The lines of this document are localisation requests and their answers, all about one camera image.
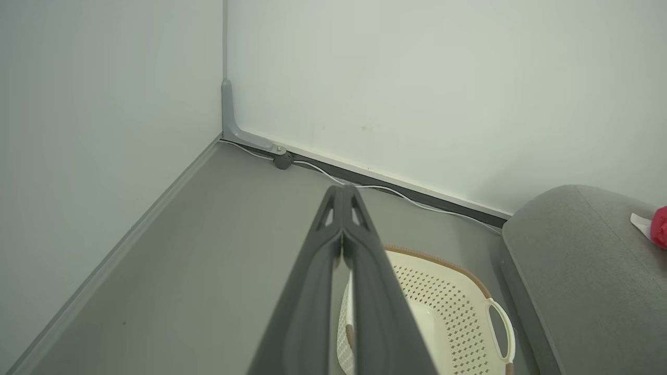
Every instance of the perforated basket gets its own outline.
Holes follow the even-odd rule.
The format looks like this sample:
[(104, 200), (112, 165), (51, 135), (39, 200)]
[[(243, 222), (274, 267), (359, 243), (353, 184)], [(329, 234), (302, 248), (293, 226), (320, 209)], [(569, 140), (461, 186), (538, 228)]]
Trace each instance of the perforated basket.
[[(512, 323), (486, 287), (470, 272), (441, 259), (387, 246), (412, 315), (433, 363), (441, 375), (513, 374), (515, 338)], [(352, 275), (338, 320), (338, 361), (354, 375)], [(503, 357), (491, 323), (495, 308), (507, 332)]]

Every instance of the gray baseboard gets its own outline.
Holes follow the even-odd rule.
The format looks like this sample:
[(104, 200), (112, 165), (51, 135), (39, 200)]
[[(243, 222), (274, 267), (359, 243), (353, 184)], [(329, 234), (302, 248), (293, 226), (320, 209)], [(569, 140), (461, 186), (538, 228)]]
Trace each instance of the gray baseboard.
[(104, 257), (102, 262), (88, 275), (81, 286), (66, 301), (58, 313), (37, 335), (18, 360), (7, 371), (7, 375), (30, 374), (44, 355), (56, 343), (71, 321), (78, 315), (86, 302), (102, 285), (116, 265), (123, 259), (134, 242), (148, 228), (159, 213), (169, 204), (180, 189), (190, 180), (197, 170), (213, 155), (220, 135), (176, 178), (153, 205), (139, 218), (116, 246)]

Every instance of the dark baseboard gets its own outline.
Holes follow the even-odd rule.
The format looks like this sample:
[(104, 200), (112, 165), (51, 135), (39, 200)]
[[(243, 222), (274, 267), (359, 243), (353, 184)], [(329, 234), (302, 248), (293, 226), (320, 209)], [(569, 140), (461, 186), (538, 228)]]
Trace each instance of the dark baseboard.
[[(268, 152), (255, 149), (252, 147), (248, 147), (246, 145), (241, 145), (242, 147), (247, 148), (248, 150), (258, 153), (261, 155), (273, 157), (275, 155), (270, 154)], [(344, 168), (336, 167), (331, 164), (323, 163), (321, 161), (312, 159), (307, 156), (299, 155), (297, 153), (293, 153), (292, 156), (294, 156), (294, 161), (307, 161), (308, 163), (311, 163), (313, 165), (316, 165), (328, 174), (344, 179), (348, 182), (356, 183), (358, 185), (379, 185), (379, 186), (384, 186), (386, 188), (390, 188), (393, 190), (396, 190), (397, 192), (405, 195), (406, 197), (410, 198), (411, 200), (414, 200), (415, 202), (421, 203), (421, 204), (426, 204), (427, 206), (431, 206), (433, 208), (438, 208), (440, 210), (444, 211), (450, 211), (450, 212), (456, 212), (457, 214), (462, 214), (465, 216), (468, 216), (469, 218), (473, 218), (475, 220), (479, 220), (482, 223), (488, 224), (490, 226), (494, 226), (497, 228), (502, 228), (502, 226), (505, 224), (507, 219), (499, 218), (498, 216), (493, 216), (491, 214), (487, 214), (486, 212), (481, 212), (477, 210), (473, 210), (472, 208), (467, 208), (464, 206), (461, 206), (460, 204), (455, 204), (446, 200), (441, 200), (440, 198), (435, 198), (433, 196), (429, 196), (427, 194), (423, 194), (420, 192), (415, 192), (414, 190), (406, 189), (404, 187), (400, 187), (398, 185), (394, 185), (392, 183), (388, 183), (385, 181), (382, 181), (380, 179), (368, 177), (366, 175), (362, 175), (360, 173), (352, 172)], [(309, 167), (308, 165), (304, 164), (296, 164), (300, 167), (304, 167), (307, 169), (315, 170), (314, 168)], [(379, 192), (384, 192), (387, 194), (393, 194), (392, 192), (389, 192), (387, 190), (382, 190), (378, 189)]]

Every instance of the white paper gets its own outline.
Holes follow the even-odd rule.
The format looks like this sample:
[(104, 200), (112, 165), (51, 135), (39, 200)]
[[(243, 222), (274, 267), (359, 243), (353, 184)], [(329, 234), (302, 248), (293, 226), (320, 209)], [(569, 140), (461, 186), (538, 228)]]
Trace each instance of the white paper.
[(630, 215), (630, 222), (636, 226), (649, 240), (651, 239), (651, 220), (635, 214)]

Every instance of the gray upholstery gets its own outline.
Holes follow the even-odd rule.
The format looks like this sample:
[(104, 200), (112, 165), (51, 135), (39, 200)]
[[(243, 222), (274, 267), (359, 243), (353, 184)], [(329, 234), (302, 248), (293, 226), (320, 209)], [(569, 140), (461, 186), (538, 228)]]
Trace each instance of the gray upholstery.
[(503, 228), (503, 273), (543, 374), (667, 373), (667, 251), (630, 223), (656, 207), (552, 189)]

